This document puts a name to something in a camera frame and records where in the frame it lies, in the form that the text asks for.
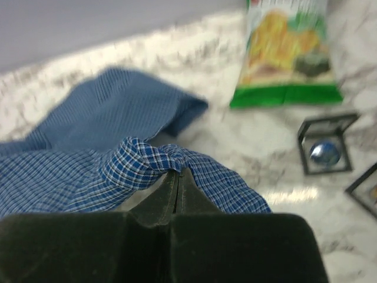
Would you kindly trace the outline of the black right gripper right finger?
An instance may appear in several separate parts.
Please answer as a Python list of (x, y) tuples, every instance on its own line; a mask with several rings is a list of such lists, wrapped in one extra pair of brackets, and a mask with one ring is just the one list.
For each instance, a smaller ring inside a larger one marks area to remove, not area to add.
[(174, 173), (173, 222), (224, 213), (197, 186), (189, 168)]

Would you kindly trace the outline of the black box with blue brooch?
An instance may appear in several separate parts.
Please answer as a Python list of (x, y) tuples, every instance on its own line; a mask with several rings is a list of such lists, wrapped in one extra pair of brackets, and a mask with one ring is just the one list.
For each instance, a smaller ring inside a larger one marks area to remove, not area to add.
[(344, 113), (305, 119), (297, 133), (297, 145), (306, 176), (353, 170), (345, 132), (360, 115)]

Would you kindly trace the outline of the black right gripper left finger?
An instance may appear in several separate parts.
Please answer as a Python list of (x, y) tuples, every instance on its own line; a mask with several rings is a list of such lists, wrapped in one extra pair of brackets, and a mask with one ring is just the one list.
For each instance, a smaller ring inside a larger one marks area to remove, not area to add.
[(176, 206), (180, 174), (170, 171), (159, 187), (130, 210), (138, 223), (147, 226), (166, 225)]

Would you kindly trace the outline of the black box with gold brooch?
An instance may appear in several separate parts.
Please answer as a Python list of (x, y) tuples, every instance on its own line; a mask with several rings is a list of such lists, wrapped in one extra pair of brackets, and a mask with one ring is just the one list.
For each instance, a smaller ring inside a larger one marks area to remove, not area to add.
[(376, 163), (358, 177), (345, 193), (376, 219)]

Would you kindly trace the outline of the green cassava chips bag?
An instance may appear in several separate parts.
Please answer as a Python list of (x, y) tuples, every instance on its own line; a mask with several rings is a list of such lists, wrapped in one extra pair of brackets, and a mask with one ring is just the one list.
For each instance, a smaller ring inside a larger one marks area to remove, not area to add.
[(248, 1), (247, 45), (231, 108), (333, 104), (327, 1)]

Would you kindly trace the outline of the blue checked shirt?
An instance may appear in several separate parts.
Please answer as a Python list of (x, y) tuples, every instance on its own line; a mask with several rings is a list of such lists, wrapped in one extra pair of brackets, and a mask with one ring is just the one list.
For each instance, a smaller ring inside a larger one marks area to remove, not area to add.
[(177, 136), (206, 101), (134, 70), (110, 68), (78, 85), (21, 141), (1, 144), (1, 216), (120, 206), (169, 170), (191, 170), (226, 213), (268, 213), (234, 171), (205, 154), (149, 141)]

